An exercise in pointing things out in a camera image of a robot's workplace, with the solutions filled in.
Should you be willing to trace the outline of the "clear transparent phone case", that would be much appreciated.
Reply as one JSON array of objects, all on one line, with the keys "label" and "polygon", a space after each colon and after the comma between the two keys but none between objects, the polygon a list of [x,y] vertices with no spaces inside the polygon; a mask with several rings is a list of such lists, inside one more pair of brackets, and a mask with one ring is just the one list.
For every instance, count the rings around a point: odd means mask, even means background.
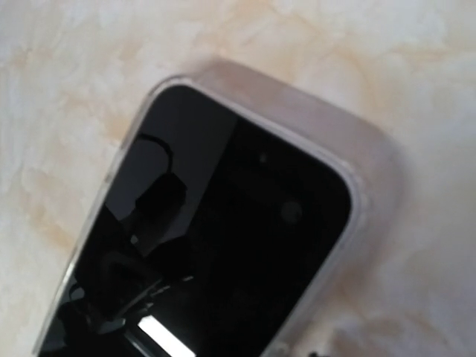
[{"label": "clear transparent phone case", "polygon": [[36,340],[35,356],[41,356],[39,348],[85,245],[89,228],[147,109],[163,90],[178,85],[199,90],[251,123],[328,164],[350,190],[353,207],[343,233],[291,314],[259,356],[287,356],[344,265],[357,258],[364,245],[372,245],[387,232],[400,206],[399,192],[405,177],[398,149],[382,130],[344,109],[247,66],[227,60],[203,63],[187,74],[162,80],[141,103],[81,229]]}]

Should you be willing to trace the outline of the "black smartphone white edge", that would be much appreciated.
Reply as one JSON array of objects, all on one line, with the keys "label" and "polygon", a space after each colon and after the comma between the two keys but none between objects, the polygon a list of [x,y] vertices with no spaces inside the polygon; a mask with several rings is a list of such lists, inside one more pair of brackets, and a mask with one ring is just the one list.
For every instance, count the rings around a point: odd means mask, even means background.
[{"label": "black smartphone white edge", "polygon": [[162,91],[120,163],[41,356],[259,356],[343,233],[350,190],[186,85]]}]

